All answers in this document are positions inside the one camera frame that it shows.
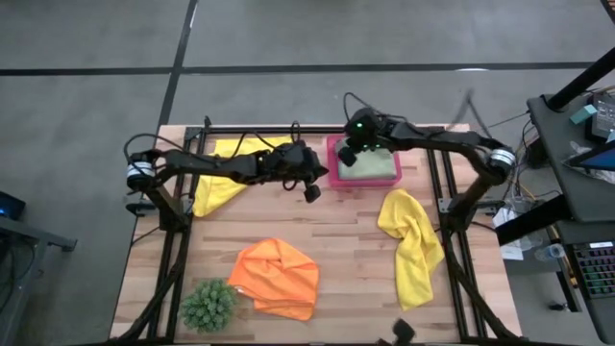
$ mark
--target table leg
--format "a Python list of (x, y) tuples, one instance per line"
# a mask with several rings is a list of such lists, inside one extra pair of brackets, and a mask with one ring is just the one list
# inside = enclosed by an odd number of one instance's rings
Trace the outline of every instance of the table leg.
[(559, 195), (496, 228), (500, 245), (505, 245), (536, 230), (552, 225), (555, 221), (571, 219), (572, 214), (564, 195)]

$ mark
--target green plant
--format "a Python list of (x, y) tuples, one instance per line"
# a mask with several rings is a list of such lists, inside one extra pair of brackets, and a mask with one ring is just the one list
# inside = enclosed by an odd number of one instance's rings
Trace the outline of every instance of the green plant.
[(237, 304), (235, 289), (222, 279), (201, 282), (194, 292), (182, 301), (184, 324), (199, 334), (224, 329)]

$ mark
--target computer screen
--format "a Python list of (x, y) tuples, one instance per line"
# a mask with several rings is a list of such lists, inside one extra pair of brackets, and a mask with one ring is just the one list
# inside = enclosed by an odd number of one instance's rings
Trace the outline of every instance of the computer screen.
[(580, 164), (601, 167), (596, 169), (615, 170), (615, 149), (610, 149), (598, 155), (581, 161)]
[(615, 141), (577, 155), (570, 159), (569, 164), (576, 167), (615, 171)]

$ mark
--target white label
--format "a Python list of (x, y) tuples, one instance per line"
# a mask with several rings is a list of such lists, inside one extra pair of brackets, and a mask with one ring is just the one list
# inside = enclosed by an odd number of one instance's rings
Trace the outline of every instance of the white label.
[(500, 247), (500, 252), (504, 260), (523, 260), (523, 250), (518, 239)]
[(495, 227), (499, 227), (500, 225), (503, 225), (504, 223), (512, 220), (515, 217), (517, 217), (517, 213), (513, 210), (510, 210), (508, 208), (500, 208), (496, 215), (493, 217), (493, 225)]
[(589, 247), (592, 249), (598, 249), (598, 248), (602, 248), (602, 247), (611, 247), (613, 246), (613, 243), (610, 241), (603, 241), (602, 243), (591, 243), (589, 244)]

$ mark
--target keyboard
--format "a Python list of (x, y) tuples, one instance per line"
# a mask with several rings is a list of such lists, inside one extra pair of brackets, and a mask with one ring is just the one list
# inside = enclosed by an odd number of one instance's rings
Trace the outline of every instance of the keyboard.
[(589, 299), (615, 297), (614, 242), (572, 245), (578, 269), (577, 278)]

